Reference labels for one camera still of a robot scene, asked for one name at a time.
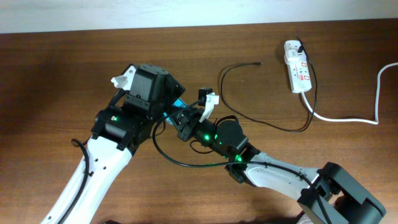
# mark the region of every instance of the wooden table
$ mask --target wooden table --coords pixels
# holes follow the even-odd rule
[[[318,112],[326,117],[373,119],[378,71],[398,61],[398,20],[301,22],[169,29],[97,30],[0,35],[0,223],[39,223],[50,211],[81,151],[94,117],[113,96],[110,79],[129,63],[166,68],[187,89],[189,103],[204,86],[217,89],[230,73],[225,97],[237,110],[285,128],[299,128],[307,112],[290,91],[283,44],[301,36],[318,74]],[[250,142],[270,156],[307,167],[343,166],[398,219],[398,67],[382,76],[380,124],[314,119],[294,134],[241,118]],[[313,101],[313,92],[307,93]],[[211,119],[233,114],[218,105]],[[200,155],[171,126],[159,136],[184,162],[224,161]],[[146,141],[124,168],[92,223],[237,223],[294,217],[288,197],[237,184],[222,168],[188,169],[166,161]]]

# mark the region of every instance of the white power strip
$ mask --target white power strip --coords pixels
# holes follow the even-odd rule
[[[285,63],[289,71],[290,87],[293,93],[311,90],[311,79],[308,71],[307,56],[300,51],[301,43],[288,40],[285,43]]]

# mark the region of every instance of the power outlet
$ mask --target power outlet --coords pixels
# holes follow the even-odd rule
[[[290,87],[293,93],[309,91],[312,87],[308,71],[307,56],[304,51],[299,52],[301,43],[288,40],[285,45],[285,63],[289,71]]]

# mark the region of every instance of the brown table surface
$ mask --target brown table surface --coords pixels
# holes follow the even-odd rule
[[[398,20],[299,22],[241,26],[125,29],[0,35],[0,223],[39,223],[82,157],[71,138],[85,140],[94,117],[114,95],[110,79],[129,63],[166,68],[197,99],[218,89],[220,70],[239,62],[225,82],[237,110],[285,128],[307,112],[290,91],[283,44],[301,36],[318,74],[318,112],[329,118],[373,119],[378,71],[398,61]],[[270,156],[305,167],[343,166],[398,219],[398,67],[381,81],[380,124],[314,119],[286,133],[241,118],[250,142]],[[314,89],[307,93],[312,102]],[[233,114],[220,103],[211,119]],[[184,162],[224,159],[193,152],[171,126],[159,136]],[[92,223],[237,223],[294,217],[296,201],[273,190],[237,184],[222,168],[189,169],[143,143],[108,190]]]

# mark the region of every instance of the green light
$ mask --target green light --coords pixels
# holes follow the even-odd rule
[[[238,162],[242,162],[242,157],[240,157],[239,155],[236,155],[235,160]]]

